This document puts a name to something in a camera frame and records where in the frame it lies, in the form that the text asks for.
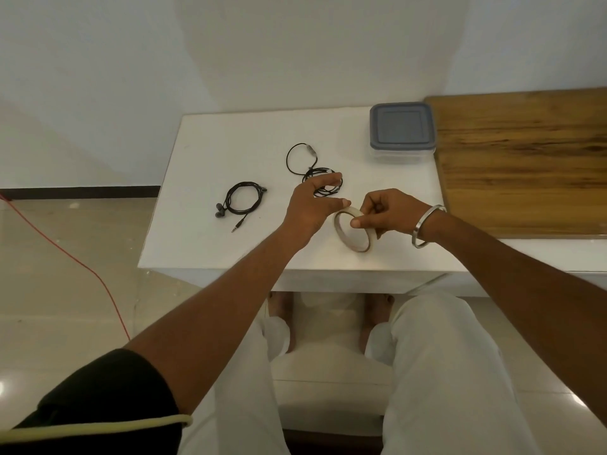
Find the wood grain surface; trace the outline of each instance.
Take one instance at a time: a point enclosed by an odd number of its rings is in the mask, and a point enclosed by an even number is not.
[[[607,237],[607,88],[426,102],[449,212],[500,238]]]

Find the floor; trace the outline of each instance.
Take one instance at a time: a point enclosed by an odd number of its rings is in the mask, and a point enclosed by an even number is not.
[[[197,288],[137,268],[154,199],[18,201],[42,231],[93,267],[131,334]],[[95,278],[0,201],[0,428],[31,412],[60,380],[125,343]],[[546,454],[607,453],[607,429],[548,369],[487,298],[469,300],[495,338],[523,412]],[[297,350],[273,364],[284,427],[381,434],[390,368],[357,352],[360,299],[302,294]]]

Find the black wire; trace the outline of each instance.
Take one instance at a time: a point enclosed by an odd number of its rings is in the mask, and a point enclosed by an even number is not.
[[[252,206],[250,206],[247,209],[235,209],[232,207],[232,195],[236,192],[236,190],[238,190],[239,188],[242,188],[242,187],[253,187],[257,191],[257,200],[255,201],[255,203]],[[232,233],[233,233],[238,227],[240,227],[240,225],[242,225],[242,222],[247,218],[247,215],[249,215],[255,209],[258,208],[258,206],[262,202],[263,194],[266,191],[268,191],[268,189],[265,187],[262,187],[258,183],[239,182],[236,185],[234,185],[230,190],[228,190],[228,192],[226,194],[226,199],[224,200],[223,204],[217,203],[218,212],[215,214],[215,216],[223,217],[225,215],[226,210],[229,210],[232,214],[244,215],[244,217],[242,219],[240,219],[240,221],[236,224],[234,229],[232,229]]]
[[[314,156],[314,163],[312,163],[312,166],[310,166],[308,168],[308,170],[306,171],[306,173],[302,174],[300,172],[295,172],[294,170],[292,170],[289,167],[289,155],[291,154],[291,151],[295,148],[298,147],[299,145],[305,145],[308,149],[308,152]],[[328,173],[333,173],[335,172],[333,169],[329,169],[328,167],[315,167],[316,163],[318,162],[318,155],[316,154],[315,150],[308,145],[305,142],[300,142],[299,144],[295,144],[293,145],[289,151],[286,153],[286,159],[285,159],[285,164],[286,164],[286,168],[289,169],[289,172],[295,175],[301,175],[302,176],[302,183],[306,182],[310,177],[314,177],[315,175],[319,175],[319,174],[328,174]],[[336,187],[333,187],[331,190],[327,190],[324,187],[321,187],[319,189],[316,189],[314,191],[314,196],[319,198],[319,197],[329,197],[331,195],[334,195],[335,193],[337,193],[339,191],[339,189],[341,188],[341,186],[344,184],[344,179],[341,179],[341,182],[339,183],[339,185],[337,185]]]

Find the leg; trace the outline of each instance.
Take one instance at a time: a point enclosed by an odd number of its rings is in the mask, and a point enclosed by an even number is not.
[[[272,307],[268,301],[270,315],[288,319],[292,294],[274,296]],[[253,321],[232,359],[193,412],[194,423],[183,432],[180,454],[288,453],[269,368],[269,362],[290,347],[292,329],[281,317]]]
[[[374,327],[367,347],[393,358],[383,453],[540,454],[500,351],[465,301],[415,297]]]

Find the blue lid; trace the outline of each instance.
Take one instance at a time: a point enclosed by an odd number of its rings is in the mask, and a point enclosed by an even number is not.
[[[372,106],[370,134],[375,150],[419,151],[436,147],[432,109],[423,102]]]

